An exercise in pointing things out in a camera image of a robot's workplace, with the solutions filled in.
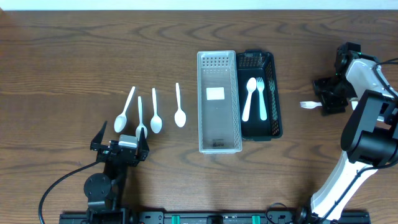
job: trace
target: wooden surface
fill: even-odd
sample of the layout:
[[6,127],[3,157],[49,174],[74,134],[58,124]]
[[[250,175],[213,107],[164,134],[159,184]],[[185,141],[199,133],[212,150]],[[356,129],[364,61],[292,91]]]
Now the wooden surface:
[[[150,155],[130,170],[124,204],[142,210],[265,210],[296,207],[326,181],[341,153],[351,111],[322,117],[299,101],[317,100],[311,80],[334,74],[346,41],[381,60],[398,56],[398,12],[6,12],[0,17],[0,223],[38,223],[37,206],[59,177],[95,160],[89,144],[103,121],[105,141],[136,86],[129,130],[153,115],[156,87],[164,121],[149,131]],[[197,52],[264,49],[275,57],[284,135],[243,144],[234,155],[198,152]],[[398,87],[398,68],[383,68]],[[187,123],[174,123],[180,82]],[[103,165],[56,186],[44,204],[47,223],[85,211],[83,184]],[[398,222],[398,170],[380,170],[347,208],[367,209],[374,223]]]

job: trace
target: white plastic utensil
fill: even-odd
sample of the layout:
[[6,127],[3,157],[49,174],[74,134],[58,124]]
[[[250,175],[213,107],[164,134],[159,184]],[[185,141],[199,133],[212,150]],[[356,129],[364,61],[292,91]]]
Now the white plastic utensil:
[[244,104],[242,121],[249,120],[249,113],[250,113],[250,104],[251,104],[251,95],[253,94],[254,90],[257,88],[257,83],[255,78],[250,78],[248,84],[246,85],[248,89],[248,98],[246,99],[246,103]]
[[317,106],[322,106],[322,104],[321,104],[321,102],[303,101],[303,102],[300,102],[300,106],[305,109],[314,109]]
[[181,110],[181,96],[180,96],[180,86],[178,83],[175,84],[175,92],[177,94],[177,106],[178,110],[175,112],[174,120],[178,127],[182,128],[187,121],[187,115]]
[[259,91],[260,97],[260,119],[262,119],[263,121],[267,119],[266,104],[264,103],[264,95],[262,94],[264,88],[265,86],[262,78],[257,78],[257,90]]
[[134,90],[136,89],[135,86],[133,86],[130,90],[129,96],[127,97],[127,101],[126,104],[124,105],[124,109],[123,112],[116,117],[116,119],[114,120],[114,124],[113,124],[113,128],[114,131],[116,131],[117,133],[121,132],[124,127],[126,126],[127,123],[127,117],[126,117],[126,111],[127,108],[129,107],[132,95],[134,94]]
[[138,96],[138,114],[139,114],[139,126],[136,129],[136,137],[137,137],[137,140],[139,141],[139,136],[141,134],[141,129],[142,128],[144,128],[145,138],[147,138],[147,136],[148,136],[147,127],[145,127],[144,123],[142,122],[142,101],[141,101],[141,96]]
[[155,88],[152,88],[152,101],[154,102],[154,117],[150,121],[150,128],[152,128],[152,131],[157,134],[162,129],[162,119],[157,115]]

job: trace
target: white label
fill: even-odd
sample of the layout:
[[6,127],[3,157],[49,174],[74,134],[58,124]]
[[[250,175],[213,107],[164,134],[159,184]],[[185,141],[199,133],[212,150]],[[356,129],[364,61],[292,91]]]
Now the white label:
[[224,87],[206,88],[206,96],[207,100],[223,100],[225,99]]

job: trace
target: black plastic tray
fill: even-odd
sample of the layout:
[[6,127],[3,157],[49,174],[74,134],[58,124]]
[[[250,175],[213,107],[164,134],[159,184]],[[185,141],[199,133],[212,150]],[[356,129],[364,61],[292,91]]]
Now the black plastic tray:
[[241,118],[244,104],[248,97],[246,85],[250,78],[261,77],[264,80],[263,91],[266,104],[267,119],[262,121],[259,113],[259,92],[252,94],[250,117],[244,122],[241,119],[242,137],[254,141],[270,141],[280,138],[282,120],[280,117],[278,87],[276,82],[274,56],[261,50],[247,50],[236,55],[236,68],[238,70],[239,109]]

